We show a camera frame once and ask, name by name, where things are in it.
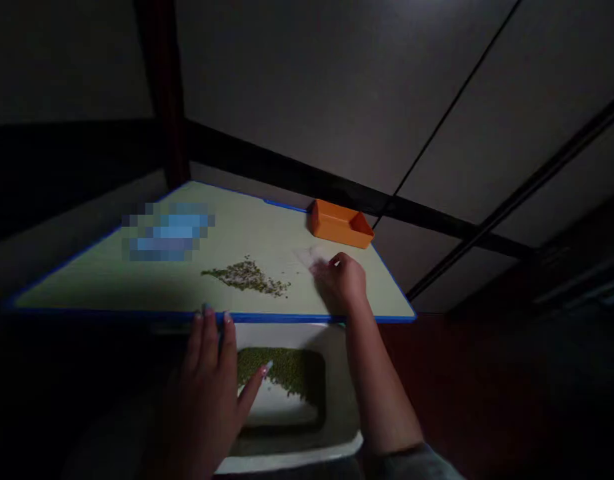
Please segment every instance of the table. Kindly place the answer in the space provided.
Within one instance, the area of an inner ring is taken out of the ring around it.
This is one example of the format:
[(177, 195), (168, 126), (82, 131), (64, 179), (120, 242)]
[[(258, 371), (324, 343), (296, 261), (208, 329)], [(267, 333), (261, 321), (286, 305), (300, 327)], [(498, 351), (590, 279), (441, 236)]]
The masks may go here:
[[(348, 253), (367, 272), (367, 296), (378, 322), (411, 322), (415, 312), (394, 282), (373, 246), (358, 249), (322, 240), (309, 231), (309, 214), (242, 193), (192, 181), (154, 205), (201, 204), (215, 212), (215, 226), (196, 240), (198, 250), (187, 261), (129, 261), (127, 240), (135, 230), (119, 227), (64, 265), (12, 298), (17, 311), (78, 311), (103, 315), (110, 311), (149, 316), (163, 312), (189, 318), (210, 303), (230, 310), (235, 321), (332, 322), (342, 311), (298, 260), (296, 249), (317, 246), (326, 258)], [(245, 258), (270, 278), (291, 283), (280, 297), (225, 285), (202, 275)]]

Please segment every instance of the hand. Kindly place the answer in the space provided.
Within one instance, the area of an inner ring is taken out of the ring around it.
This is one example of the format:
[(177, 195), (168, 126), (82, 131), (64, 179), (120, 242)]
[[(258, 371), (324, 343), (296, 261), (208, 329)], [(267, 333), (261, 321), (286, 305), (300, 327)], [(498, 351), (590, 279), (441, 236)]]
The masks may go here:
[(208, 479), (240, 433), (267, 372), (260, 367), (237, 396), (235, 326), (225, 312), (218, 355), (215, 313), (209, 307), (193, 318), (179, 378), (165, 398), (162, 430), (147, 450), (141, 477)]
[(340, 252), (329, 260), (329, 269), (339, 300), (347, 310), (367, 302), (365, 271), (356, 260)]

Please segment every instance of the painted fingernail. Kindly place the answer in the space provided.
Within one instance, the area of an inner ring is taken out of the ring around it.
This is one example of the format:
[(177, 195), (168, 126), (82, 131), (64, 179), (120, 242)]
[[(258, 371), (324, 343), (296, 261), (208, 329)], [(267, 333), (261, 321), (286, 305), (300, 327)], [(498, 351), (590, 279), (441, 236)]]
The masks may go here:
[(273, 360), (269, 360), (269, 362), (262, 368), (262, 378), (267, 378), (267, 374), (269, 373), (269, 370), (271, 370), (272, 366)]

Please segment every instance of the orange container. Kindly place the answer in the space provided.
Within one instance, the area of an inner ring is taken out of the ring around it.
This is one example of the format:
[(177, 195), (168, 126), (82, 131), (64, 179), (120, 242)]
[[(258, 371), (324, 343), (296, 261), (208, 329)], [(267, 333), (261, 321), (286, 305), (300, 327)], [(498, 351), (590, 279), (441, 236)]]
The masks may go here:
[(362, 249), (373, 240), (373, 230), (362, 212), (324, 200), (316, 200), (313, 204), (311, 232), (315, 237)]

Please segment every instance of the pile of mung beans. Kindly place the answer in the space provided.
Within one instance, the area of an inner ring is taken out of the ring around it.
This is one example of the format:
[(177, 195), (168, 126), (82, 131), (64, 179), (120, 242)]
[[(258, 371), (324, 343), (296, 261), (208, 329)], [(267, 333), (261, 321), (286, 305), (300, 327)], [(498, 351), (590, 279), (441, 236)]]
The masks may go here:
[(318, 352), (304, 349), (250, 347), (238, 352), (238, 387), (269, 360), (273, 366), (267, 378), (287, 391), (299, 395), (317, 408), (325, 401), (325, 360)]
[(285, 294), (291, 282), (281, 282), (266, 276), (255, 264), (245, 256), (242, 262), (234, 263), (225, 269), (203, 270), (202, 275), (210, 275), (224, 284), (240, 290), (256, 290), (260, 293), (281, 297)]

